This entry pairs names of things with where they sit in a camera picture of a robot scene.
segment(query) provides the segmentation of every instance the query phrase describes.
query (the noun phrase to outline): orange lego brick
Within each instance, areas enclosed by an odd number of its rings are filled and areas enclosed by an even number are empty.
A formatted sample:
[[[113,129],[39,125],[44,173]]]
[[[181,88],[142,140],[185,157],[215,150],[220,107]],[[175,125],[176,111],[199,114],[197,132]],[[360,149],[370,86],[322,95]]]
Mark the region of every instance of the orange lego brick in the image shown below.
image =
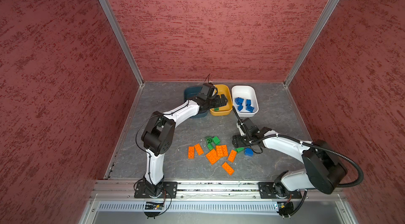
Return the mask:
[[[201,146],[200,146],[200,143],[195,144],[194,147],[195,147],[195,149],[196,149],[196,151],[197,151],[197,154],[198,154],[199,156],[204,153],[203,149],[202,149]]]
[[[217,145],[217,146],[216,146],[216,149],[217,149],[217,155],[218,155],[218,157],[219,157],[219,158],[224,157],[224,156],[223,156],[223,153],[222,153],[222,146],[221,146],[221,145]]]
[[[222,145],[222,151],[224,153],[224,157],[228,156],[228,147],[226,145]]]
[[[236,154],[237,154],[238,152],[236,152],[235,150],[231,150],[230,151],[230,154],[229,154],[229,157],[228,157],[228,161],[230,161],[230,162],[233,162],[233,161],[235,161],[235,157],[236,157]]]
[[[228,174],[229,174],[230,176],[232,176],[232,174],[235,172],[235,170],[232,169],[232,168],[229,166],[229,164],[228,164],[227,162],[224,162],[224,164],[222,165],[222,167],[224,168],[224,170],[225,170],[226,172],[228,172]]]
[[[208,154],[205,155],[205,157],[209,160],[211,165],[214,165],[214,163],[216,163],[220,159],[215,150],[211,150]]]
[[[228,156],[228,148],[226,145],[217,145],[217,154],[219,157]]]
[[[188,147],[188,159],[194,159],[194,147]]]

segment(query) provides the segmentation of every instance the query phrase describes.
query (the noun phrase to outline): metal vent grille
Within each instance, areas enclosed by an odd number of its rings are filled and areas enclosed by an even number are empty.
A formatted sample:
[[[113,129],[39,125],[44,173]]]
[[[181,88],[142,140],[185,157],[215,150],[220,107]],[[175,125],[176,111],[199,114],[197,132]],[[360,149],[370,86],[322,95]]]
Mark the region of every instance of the metal vent grille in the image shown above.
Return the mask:
[[[145,201],[127,202],[127,201],[101,201],[98,211],[144,211]],[[173,201],[168,212],[194,211],[204,213],[254,213],[254,214],[277,214],[276,202],[250,202],[250,201]]]

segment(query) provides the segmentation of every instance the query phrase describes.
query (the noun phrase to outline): white bin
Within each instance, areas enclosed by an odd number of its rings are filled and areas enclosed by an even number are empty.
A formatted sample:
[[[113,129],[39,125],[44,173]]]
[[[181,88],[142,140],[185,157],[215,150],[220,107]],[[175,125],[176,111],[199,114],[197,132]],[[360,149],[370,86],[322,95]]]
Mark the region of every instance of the white bin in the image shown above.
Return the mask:
[[[243,98],[243,109],[238,111],[238,105],[235,102],[235,98]],[[246,99],[251,100],[251,106],[253,106],[253,112],[246,110]],[[232,100],[236,108],[236,112],[240,117],[253,117],[259,111],[259,105],[257,104],[256,93],[254,89],[248,85],[236,85],[232,87]]]

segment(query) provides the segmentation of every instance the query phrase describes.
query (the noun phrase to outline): dark blue bin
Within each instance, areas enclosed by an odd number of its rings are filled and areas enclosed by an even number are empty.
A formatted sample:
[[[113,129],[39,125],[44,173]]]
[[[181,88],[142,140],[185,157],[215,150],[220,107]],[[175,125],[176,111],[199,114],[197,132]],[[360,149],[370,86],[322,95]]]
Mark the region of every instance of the dark blue bin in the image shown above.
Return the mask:
[[[200,93],[202,86],[192,86],[188,87],[184,90],[184,101],[188,100],[189,98],[197,96],[198,93]],[[190,118],[196,119],[199,117],[205,117],[208,114],[208,111],[205,111],[203,113],[199,113],[195,116],[192,116]]]

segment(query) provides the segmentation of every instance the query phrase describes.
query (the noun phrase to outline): yellow bin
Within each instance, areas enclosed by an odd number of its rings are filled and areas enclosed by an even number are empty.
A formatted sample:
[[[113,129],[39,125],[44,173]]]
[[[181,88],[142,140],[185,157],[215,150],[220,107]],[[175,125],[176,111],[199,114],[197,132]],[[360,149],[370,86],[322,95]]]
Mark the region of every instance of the yellow bin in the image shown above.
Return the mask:
[[[228,99],[228,103],[225,106],[220,107],[218,111],[214,111],[214,108],[212,108],[209,110],[209,112],[213,116],[225,116],[230,114],[230,112],[232,111],[233,103],[228,86],[226,86],[225,84],[215,84],[214,86],[218,89],[218,95],[225,94],[226,98]]]

